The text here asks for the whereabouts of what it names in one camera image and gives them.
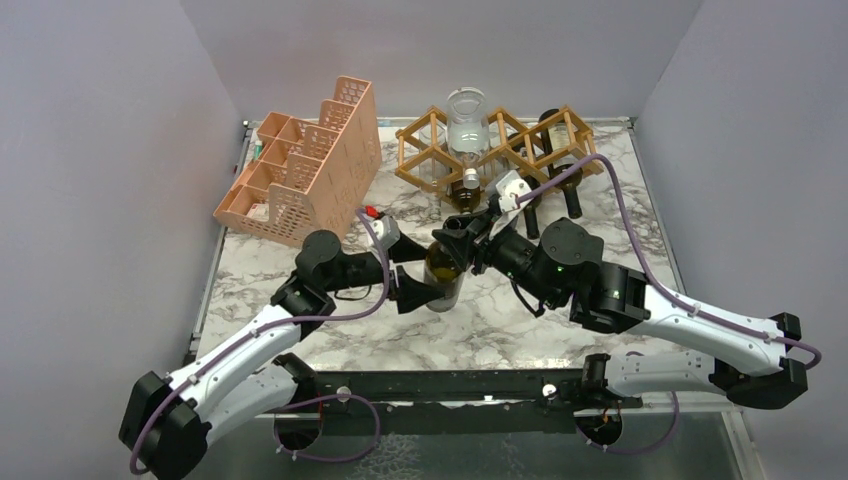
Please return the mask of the green Primitivo wine bottle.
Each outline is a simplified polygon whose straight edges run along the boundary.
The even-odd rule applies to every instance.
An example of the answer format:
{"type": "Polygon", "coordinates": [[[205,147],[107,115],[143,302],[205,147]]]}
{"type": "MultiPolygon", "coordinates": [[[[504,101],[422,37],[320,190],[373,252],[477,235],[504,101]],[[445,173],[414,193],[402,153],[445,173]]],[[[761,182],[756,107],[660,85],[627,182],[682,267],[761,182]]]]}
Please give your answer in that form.
{"type": "Polygon", "coordinates": [[[462,180],[450,184],[448,189],[450,204],[460,213],[475,211],[481,203],[481,189],[467,188],[462,180]]]}

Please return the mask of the clear bottle dark label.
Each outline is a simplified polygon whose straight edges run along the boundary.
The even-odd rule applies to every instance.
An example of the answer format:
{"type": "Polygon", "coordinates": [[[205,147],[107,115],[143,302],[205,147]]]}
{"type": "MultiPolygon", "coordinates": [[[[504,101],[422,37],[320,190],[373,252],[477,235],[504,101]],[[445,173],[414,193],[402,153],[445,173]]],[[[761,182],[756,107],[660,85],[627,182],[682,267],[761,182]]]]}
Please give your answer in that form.
{"type": "Polygon", "coordinates": [[[447,98],[447,146],[462,165],[462,184],[469,190],[480,187],[479,161],[489,152],[486,98],[474,87],[460,87],[447,98]]]}

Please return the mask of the wooden wine rack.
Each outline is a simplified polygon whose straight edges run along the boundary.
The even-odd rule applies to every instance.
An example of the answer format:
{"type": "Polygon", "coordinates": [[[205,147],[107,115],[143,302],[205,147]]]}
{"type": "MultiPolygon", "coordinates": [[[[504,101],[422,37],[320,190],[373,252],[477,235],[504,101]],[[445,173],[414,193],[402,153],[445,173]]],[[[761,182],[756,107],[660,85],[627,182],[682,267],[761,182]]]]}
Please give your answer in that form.
{"type": "MultiPolygon", "coordinates": [[[[502,107],[488,115],[488,122],[496,131],[496,141],[478,163],[477,170],[483,185],[491,179],[489,164],[501,155],[509,159],[512,169],[516,169],[520,175],[531,175],[544,183],[549,180],[547,166],[553,161],[566,154],[573,154],[576,157],[573,163],[575,164],[596,152],[592,128],[567,105],[562,106],[552,117],[534,126],[521,122],[502,107]],[[573,123],[577,132],[571,135],[571,144],[568,147],[545,154],[541,133],[559,119],[573,123]],[[507,137],[514,132],[518,132],[519,136],[508,140],[507,137]],[[512,150],[512,147],[522,143],[527,149],[526,160],[512,150]]],[[[445,130],[447,123],[446,113],[432,106],[424,115],[396,132],[396,176],[442,198],[447,197],[450,184],[462,178],[462,165],[448,152],[447,140],[438,137],[438,130],[445,130]]]]}

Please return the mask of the green bottle white label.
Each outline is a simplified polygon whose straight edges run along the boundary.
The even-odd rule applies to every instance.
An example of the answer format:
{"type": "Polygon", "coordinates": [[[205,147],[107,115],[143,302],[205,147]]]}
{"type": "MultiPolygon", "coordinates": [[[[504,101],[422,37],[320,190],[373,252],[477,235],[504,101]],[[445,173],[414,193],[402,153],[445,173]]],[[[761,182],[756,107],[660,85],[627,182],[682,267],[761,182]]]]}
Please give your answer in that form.
{"type": "MultiPolygon", "coordinates": [[[[559,119],[557,123],[548,126],[541,133],[544,153],[550,154],[565,149],[571,144],[571,135],[576,134],[576,132],[577,129],[574,124],[569,124],[564,119],[559,119]]],[[[547,166],[549,177],[556,177],[570,168],[575,161],[576,157],[573,154],[566,154],[562,158],[553,161],[547,166]]],[[[577,191],[577,187],[581,181],[582,171],[577,170],[570,177],[558,184],[558,188],[563,192],[568,216],[571,219],[578,219],[583,215],[577,191]]]]}

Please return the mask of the dark green embossed wine bottle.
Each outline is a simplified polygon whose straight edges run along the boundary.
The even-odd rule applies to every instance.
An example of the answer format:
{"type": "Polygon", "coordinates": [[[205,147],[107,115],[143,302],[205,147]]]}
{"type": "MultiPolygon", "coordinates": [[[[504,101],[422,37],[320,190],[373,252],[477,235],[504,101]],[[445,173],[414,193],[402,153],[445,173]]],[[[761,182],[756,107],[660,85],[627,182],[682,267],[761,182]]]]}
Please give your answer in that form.
{"type": "MultiPolygon", "coordinates": [[[[508,140],[512,140],[513,138],[516,138],[518,136],[519,136],[519,133],[514,132],[514,133],[510,134],[507,138],[508,138],[508,140]]],[[[527,149],[526,149],[526,146],[523,143],[521,145],[517,145],[515,147],[512,147],[512,150],[514,152],[518,153],[523,159],[526,160],[527,149]]],[[[535,190],[536,188],[538,188],[540,186],[540,183],[538,182],[538,180],[531,175],[525,175],[522,178],[528,184],[528,187],[530,188],[530,190],[535,190]]],[[[542,200],[541,196],[535,197],[531,201],[528,201],[527,203],[525,203],[524,208],[522,210],[524,222],[525,222],[525,226],[526,226],[527,238],[530,239],[530,240],[537,240],[540,237],[540,230],[539,230],[539,224],[538,224],[538,217],[537,217],[536,209],[537,209],[538,205],[541,203],[541,200],[542,200]]]]}

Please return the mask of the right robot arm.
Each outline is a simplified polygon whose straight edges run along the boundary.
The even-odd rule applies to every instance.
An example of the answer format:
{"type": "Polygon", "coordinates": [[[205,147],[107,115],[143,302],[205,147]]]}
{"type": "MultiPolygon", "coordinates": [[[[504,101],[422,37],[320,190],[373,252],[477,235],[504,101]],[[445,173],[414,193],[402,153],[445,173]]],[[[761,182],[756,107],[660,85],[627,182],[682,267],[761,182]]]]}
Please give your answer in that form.
{"type": "Polygon", "coordinates": [[[805,365],[788,355],[800,338],[797,317],[734,314],[653,284],[643,272],[603,260],[603,239],[567,218],[548,225],[536,243],[495,225],[484,212],[452,216],[433,237],[461,269],[492,268],[544,308],[569,307],[570,321],[584,329],[681,346],[675,353],[587,356],[576,383],[585,404],[686,391],[777,410],[807,391],[805,365]]]}

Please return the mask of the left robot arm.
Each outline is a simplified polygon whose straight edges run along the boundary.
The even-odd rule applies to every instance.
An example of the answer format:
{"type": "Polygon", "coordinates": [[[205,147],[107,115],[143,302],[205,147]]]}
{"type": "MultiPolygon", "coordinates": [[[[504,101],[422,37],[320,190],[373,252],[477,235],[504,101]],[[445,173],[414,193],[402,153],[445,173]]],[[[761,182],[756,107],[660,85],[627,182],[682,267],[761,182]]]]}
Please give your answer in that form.
{"type": "Polygon", "coordinates": [[[347,254],[335,233],[308,234],[292,274],[236,334],[170,374],[136,381],[119,428],[133,474],[183,479],[257,415],[322,402],[313,370],[287,351],[323,323],[364,319],[385,301],[404,314],[443,298],[402,267],[424,259],[426,248],[385,220],[367,222],[366,235],[369,250],[347,254]]]}

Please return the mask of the pink plastic organizer rack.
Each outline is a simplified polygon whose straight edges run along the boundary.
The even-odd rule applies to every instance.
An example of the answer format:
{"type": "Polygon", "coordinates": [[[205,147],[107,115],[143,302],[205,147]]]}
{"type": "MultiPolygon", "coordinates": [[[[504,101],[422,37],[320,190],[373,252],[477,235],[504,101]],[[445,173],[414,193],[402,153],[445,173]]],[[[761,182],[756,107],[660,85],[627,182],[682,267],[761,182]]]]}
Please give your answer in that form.
{"type": "Polygon", "coordinates": [[[262,149],[214,212],[222,225],[298,247],[320,229],[343,237],[382,164],[371,82],[340,76],[311,122],[271,112],[262,149]]]}

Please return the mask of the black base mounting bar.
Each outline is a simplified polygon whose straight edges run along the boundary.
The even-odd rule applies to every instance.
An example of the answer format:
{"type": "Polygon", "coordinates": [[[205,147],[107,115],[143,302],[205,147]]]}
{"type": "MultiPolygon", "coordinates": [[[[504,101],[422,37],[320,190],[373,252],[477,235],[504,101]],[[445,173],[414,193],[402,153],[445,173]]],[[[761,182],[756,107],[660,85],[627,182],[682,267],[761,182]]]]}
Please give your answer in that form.
{"type": "Polygon", "coordinates": [[[302,401],[274,409],[272,430],[286,440],[382,434],[541,432],[573,434],[578,412],[641,407],[639,398],[591,393],[577,368],[459,371],[320,371],[302,401]]]}

